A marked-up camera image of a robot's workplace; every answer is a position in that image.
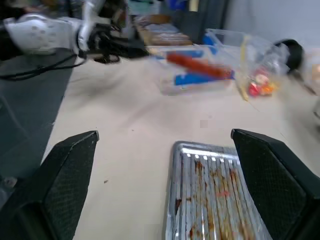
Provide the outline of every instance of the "metal baking tray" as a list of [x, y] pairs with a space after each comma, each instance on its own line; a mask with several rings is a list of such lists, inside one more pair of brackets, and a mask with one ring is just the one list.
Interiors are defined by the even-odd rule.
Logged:
[[271, 240], [234, 148], [176, 142], [166, 240]]

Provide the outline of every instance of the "white table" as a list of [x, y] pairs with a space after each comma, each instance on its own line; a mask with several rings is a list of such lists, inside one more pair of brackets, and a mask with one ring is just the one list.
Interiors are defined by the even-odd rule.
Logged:
[[157, 73], [144, 60], [90, 61], [73, 71], [47, 152], [69, 136], [99, 132], [75, 240], [161, 239], [170, 151], [178, 140], [234, 146], [233, 128], [266, 134], [320, 176], [317, 98], [299, 84], [285, 81], [277, 95], [250, 102], [235, 87], [172, 97], [159, 92]]

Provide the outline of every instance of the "table surface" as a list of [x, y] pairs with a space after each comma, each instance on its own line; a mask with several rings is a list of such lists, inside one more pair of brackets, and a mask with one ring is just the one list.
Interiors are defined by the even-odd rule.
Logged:
[[75, 240], [162, 239], [170, 152], [176, 141], [234, 147], [233, 128], [283, 141], [318, 176], [317, 100], [283, 79], [272, 97], [245, 102], [228, 91], [162, 95], [147, 60], [74, 69], [46, 152], [98, 130], [90, 185]]

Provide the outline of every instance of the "white wall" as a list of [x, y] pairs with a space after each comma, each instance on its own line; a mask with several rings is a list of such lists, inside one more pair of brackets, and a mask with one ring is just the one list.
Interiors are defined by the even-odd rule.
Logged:
[[225, 28], [320, 47], [319, 0], [231, 0]]

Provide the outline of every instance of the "cable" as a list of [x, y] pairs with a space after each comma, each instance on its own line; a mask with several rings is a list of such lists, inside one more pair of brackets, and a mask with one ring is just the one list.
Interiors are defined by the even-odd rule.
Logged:
[[65, 59], [58, 61], [52, 65], [41, 67], [41, 68], [38, 68], [35, 70], [20, 72], [20, 73], [16, 73], [16, 74], [9, 74], [9, 75], [2, 75], [2, 76], [0, 75], [0, 79], [6, 80], [6, 81], [23, 81], [23, 80], [27, 80], [30, 78], [34, 78], [34, 77], [39, 76], [40, 74], [43, 74], [48, 71], [76, 68], [80, 65], [85, 64], [88, 61], [87, 55], [80, 53], [79, 56], [84, 57], [84, 60], [82, 62], [80, 62], [78, 64], [70, 65], [70, 66], [56, 67], [64, 62], [72, 59], [73, 57], [76, 57], [76, 56], [77, 56], [76, 54], [72, 54], [71, 56], [68, 56]]

